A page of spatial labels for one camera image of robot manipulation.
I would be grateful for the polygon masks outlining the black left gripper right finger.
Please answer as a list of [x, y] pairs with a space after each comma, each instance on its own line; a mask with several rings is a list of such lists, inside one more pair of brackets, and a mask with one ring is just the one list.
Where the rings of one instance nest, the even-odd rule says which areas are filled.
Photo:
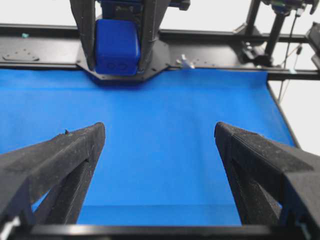
[[214, 139], [242, 224], [300, 227], [319, 239], [318, 155], [225, 122]]

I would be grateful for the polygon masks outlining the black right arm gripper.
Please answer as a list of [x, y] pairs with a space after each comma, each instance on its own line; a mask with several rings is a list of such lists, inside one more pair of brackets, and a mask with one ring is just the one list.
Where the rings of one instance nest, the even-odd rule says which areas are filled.
[[[96, 4], [95, 0], [70, 0], [88, 68], [96, 66]], [[98, 0], [103, 19], [125, 19], [127, 16], [142, 16], [140, 35], [140, 59], [138, 71], [144, 72], [156, 41], [157, 34], [169, 7], [187, 11], [189, 0]]]

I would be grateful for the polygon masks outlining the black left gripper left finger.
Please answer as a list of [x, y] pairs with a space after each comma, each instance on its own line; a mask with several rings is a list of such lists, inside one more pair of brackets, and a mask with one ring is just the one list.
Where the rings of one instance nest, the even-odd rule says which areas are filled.
[[75, 224], [106, 140], [98, 122], [0, 156], [0, 229]]

